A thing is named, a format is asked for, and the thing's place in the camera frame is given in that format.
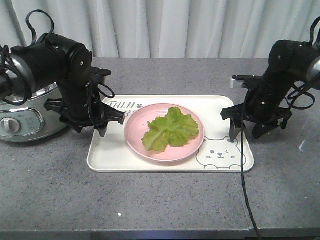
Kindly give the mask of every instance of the tray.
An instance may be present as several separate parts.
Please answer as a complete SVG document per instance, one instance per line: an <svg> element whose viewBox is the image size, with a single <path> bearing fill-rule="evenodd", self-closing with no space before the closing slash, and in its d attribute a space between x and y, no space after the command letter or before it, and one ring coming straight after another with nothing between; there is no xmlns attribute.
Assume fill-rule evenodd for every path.
<svg viewBox="0 0 320 240"><path fill-rule="evenodd" d="M229 141L229 120L222 120L222 108L233 106L225 96L117 95L105 104L125 112L123 125L110 122L105 137L94 131L87 156L88 166L96 172L240 172L240 134ZM195 113L204 126L204 142L196 153L184 160L158 162L141 157L125 139L125 125L140 108L157 103L183 106ZM250 170L254 157L244 136L243 170Z"/></svg>

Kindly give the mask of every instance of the silver rice cooker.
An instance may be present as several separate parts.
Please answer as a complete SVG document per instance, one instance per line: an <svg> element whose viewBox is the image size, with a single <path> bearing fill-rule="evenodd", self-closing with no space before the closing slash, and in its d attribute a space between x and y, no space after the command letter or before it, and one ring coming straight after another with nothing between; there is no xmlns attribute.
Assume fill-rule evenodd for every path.
<svg viewBox="0 0 320 240"><path fill-rule="evenodd" d="M44 107L47 99L61 98L60 90L54 83L34 93L21 106L0 100L0 140L29 142L48 137L67 127L59 121L59 114L47 111ZM10 96L8 100L16 102L21 98Z"/></svg>

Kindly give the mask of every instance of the black wire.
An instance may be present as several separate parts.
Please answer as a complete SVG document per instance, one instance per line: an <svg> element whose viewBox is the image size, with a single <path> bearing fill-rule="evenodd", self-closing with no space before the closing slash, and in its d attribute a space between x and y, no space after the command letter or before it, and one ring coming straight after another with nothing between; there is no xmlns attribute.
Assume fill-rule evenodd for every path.
<svg viewBox="0 0 320 240"><path fill-rule="evenodd" d="M249 212L249 216L253 225L253 228L255 230L255 233L258 237L259 240L262 240L260 231L257 227L254 215L251 211L251 207L250 207L250 203L249 203L249 199L248 199L248 194L247 194L247 188L246 188L246 181L245 181L245 173L244 173L244 134L245 134L245 123L244 123L244 118L245 118L245 108L246 108L246 103L248 100L248 96L249 96L249 92L250 90L248 90L243 105L242 105L242 109L241 109L241 181L242 181L242 189L243 189L243 195L244 195L244 199L245 199L245 204L246 204L246 208L248 209Z"/></svg>
<svg viewBox="0 0 320 240"><path fill-rule="evenodd" d="M318 72L318 74L310 81L310 83L306 83L306 84L302 85L301 88L297 87L297 89L295 89L292 93L290 93L289 96L290 96L290 100L292 100L292 101L290 102L287 110L290 111L291 108L298 109L298 110L305 110L305 109L311 108L314 105L314 103L316 102L316 98L315 98L315 96L313 96L311 93L309 93L307 91L309 91L311 88L313 88L319 82L320 82L320 72ZM310 106L307 106L307 107L294 106L294 103L302 95L306 95L306 96L312 98L313 102Z"/></svg>
<svg viewBox="0 0 320 240"><path fill-rule="evenodd" d="M10 56L10 51L9 51L9 47L8 45L4 45L4 47L0 48L0 54L1 54L1 70L3 72L6 71L6 69L10 70L11 72L13 72L14 74L17 75L18 79L21 80L22 82L22 86L23 86L23 90L24 90L24 96L23 99L21 101L9 101L7 99L2 99L3 102L13 105L13 106L21 106L23 104L26 103L28 96L32 95L31 94L31 90L28 87L28 83L26 82L26 80L22 77L20 71L17 69L17 67L15 66L14 61L12 60L11 56Z"/></svg>
<svg viewBox="0 0 320 240"><path fill-rule="evenodd" d="M309 41L309 44L310 45L312 45L313 43L314 43L314 32L315 32L315 28L316 28L316 26L317 26L317 24L320 22L320 16L319 17L317 17L314 21L313 21L313 23L312 23L312 25L311 25L311 27L310 27L310 41Z"/></svg>
<svg viewBox="0 0 320 240"><path fill-rule="evenodd" d="M105 94L101 89L99 89L99 93L101 93L103 96L105 96L108 99L113 99L115 97L115 92L107 85L103 84L102 82L99 83L100 85L104 86L106 89L108 89L111 93L111 96Z"/></svg>
<svg viewBox="0 0 320 240"><path fill-rule="evenodd" d="M298 99L298 97L296 97L296 95L294 95L294 94L300 93L302 91L302 89L305 87L305 85L306 84L304 84L304 85L302 85L300 87L297 87L297 86L293 85L294 91L291 92L287 97L284 98L286 103L290 106L290 109L293 108L293 109L296 109L296 110L307 110L307 109L311 108L315 104L315 102L316 102L315 96L312 95L309 92L305 92L305 93L303 93L303 95L308 96L309 98L311 98L312 99L312 103L310 105L304 106L304 107L300 107L300 106L295 106L294 105L295 101Z"/></svg>
<svg viewBox="0 0 320 240"><path fill-rule="evenodd" d="M95 126L102 126L103 124L105 124L105 120L106 120L106 114L105 114L105 110L104 110L104 106L103 103L101 102L100 96L99 96L99 92L100 91L96 91L94 92L93 88L92 88L92 83L88 82L85 87L87 88L87 108L88 108L88 115L90 118L90 121L92 122L92 124L94 124ZM92 111L92 98L94 99L94 102L97 103L98 108L99 108L99 113L100 113L100 120L95 119L93 111Z"/></svg>
<svg viewBox="0 0 320 240"><path fill-rule="evenodd" d="M29 14L28 14L28 15L26 16L26 18L25 18L25 23L27 24L28 28L30 29L30 31L31 31L31 33L32 33L32 42L31 42L31 44L30 44L29 46L27 46L27 48L32 47L32 46L35 45L36 42L37 42L37 32L36 32L36 30L32 27L32 25L30 24L30 16L31 16L31 14L36 13L36 12L42 13L42 14L46 15L46 16L50 19L50 21L51 21L51 29L50 29L50 31L48 32L48 34L46 35L46 38L49 38L50 35L54 32L54 29L55 29L55 23L54 23L53 19L52 19L52 18L50 17L50 15L49 15L48 13L46 13L45 11L42 11L42 10L40 10L40 9L36 9L36 10L33 10L33 11L29 12Z"/></svg>

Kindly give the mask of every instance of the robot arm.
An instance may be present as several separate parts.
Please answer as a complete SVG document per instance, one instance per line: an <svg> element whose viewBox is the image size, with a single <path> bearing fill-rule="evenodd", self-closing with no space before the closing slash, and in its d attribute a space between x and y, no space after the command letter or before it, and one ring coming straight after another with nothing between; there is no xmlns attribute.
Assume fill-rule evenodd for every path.
<svg viewBox="0 0 320 240"><path fill-rule="evenodd" d="M289 40L277 41L269 55L269 66L263 76L233 76L236 82L242 82L248 88L243 104L224 108L221 111L222 119L230 118L229 135L234 140L241 131L241 113L244 110L243 120L256 123L252 130L255 139L265 133L281 127L285 129L293 109L308 109L315 102L315 97L308 93L314 88L320 90L320 34L313 45L313 34L318 17L310 29L310 41L299 42ZM303 85L295 86L301 81ZM279 107L291 88L294 91L288 95L289 107ZM310 97L313 103L307 107L294 106L301 95Z"/></svg>
<svg viewBox="0 0 320 240"><path fill-rule="evenodd" d="M29 23L29 17L34 12L41 12L51 20L51 31L43 34L38 41ZM56 83L63 99L48 99L45 109L60 114L60 121L77 132L94 126L103 137L109 122L123 124L125 113L102 103L100 98L100 93L108 98L115 96L103 83L111 72L92 67L92 53L83 44L54 34L54 23L46 12L34 10L28 14L26 22L32 32L31 45L12 47L11 53L8 46L0 48L0 100L23 105L33 93ZM112 95L104 94L99 85L110 90ZM23 100L11 102L6 99L10 95Z"/></svg>

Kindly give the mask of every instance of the pink bowl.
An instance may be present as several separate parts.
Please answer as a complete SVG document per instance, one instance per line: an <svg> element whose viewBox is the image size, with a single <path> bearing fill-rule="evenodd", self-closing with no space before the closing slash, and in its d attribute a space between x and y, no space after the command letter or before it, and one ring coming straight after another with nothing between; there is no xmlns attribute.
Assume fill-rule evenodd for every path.
<svg viewBox="0 0 320 240"><path fill-rule="evenodd" d="M165 151L147 151L142 142L145 133L150 129L148 121L152 122L156 117L164 117L168 113L168 109L172 107L179 107L183 114L191 115L192 118L198 123L199 135L182 147L167 146ZM205 138L205 130L201 120L190 110L174 104L157 103L145 106L136 111L128 119L124 129L125 139L128 145L140 156L149 160L157 162L175 162L186 159L192 156L201 146Z"/></svg>

